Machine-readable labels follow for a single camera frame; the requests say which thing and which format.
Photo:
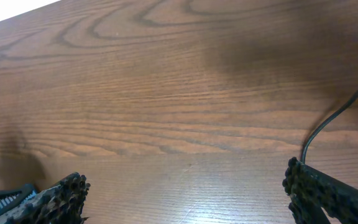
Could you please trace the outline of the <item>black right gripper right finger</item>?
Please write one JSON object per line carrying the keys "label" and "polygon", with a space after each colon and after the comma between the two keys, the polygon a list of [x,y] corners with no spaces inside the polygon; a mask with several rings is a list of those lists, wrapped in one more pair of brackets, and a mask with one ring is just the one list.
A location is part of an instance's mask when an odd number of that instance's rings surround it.
{"label": "black right gripper right finger", "polygon": [[358,190],[334,179],[293,157],[288,161],[285,193],[290,197],[288,208],[296,224],[340,223],[358,224]]}

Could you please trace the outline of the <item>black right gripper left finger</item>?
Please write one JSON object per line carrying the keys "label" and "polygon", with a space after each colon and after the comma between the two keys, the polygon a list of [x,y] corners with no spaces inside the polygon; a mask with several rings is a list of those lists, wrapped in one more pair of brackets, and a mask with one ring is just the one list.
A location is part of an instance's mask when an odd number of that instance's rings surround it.
{"label": "black right gripper left finger", "polygon": [[32,184],[0,190],[0,224],[84,224],[89,189],[85,175],[74,172],[41,192]]}

